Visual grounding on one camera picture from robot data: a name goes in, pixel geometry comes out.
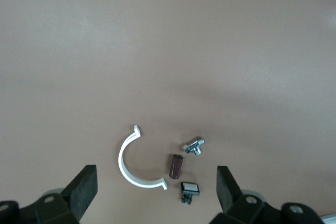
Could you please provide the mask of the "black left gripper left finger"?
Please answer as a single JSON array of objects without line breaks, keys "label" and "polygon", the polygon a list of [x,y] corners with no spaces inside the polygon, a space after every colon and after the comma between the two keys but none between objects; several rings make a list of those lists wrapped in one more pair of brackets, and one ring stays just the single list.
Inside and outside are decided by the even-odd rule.
[{"label": "black left gripper left finger", "polygon": [[96,165],[85,166],[60,193],[35,202],[38,223],[79,223],[98,192]]}]

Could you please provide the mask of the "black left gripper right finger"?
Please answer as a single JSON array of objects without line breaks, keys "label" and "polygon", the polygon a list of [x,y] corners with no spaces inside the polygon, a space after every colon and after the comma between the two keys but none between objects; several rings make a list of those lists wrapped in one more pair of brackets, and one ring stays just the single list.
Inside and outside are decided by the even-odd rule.
[{"label": "black left gripper right finger", "polygon": [[243,191],[227,166],[218,166],[216,193],[222,212],[212,223],[278,223],[278,210],[253,191]]}]

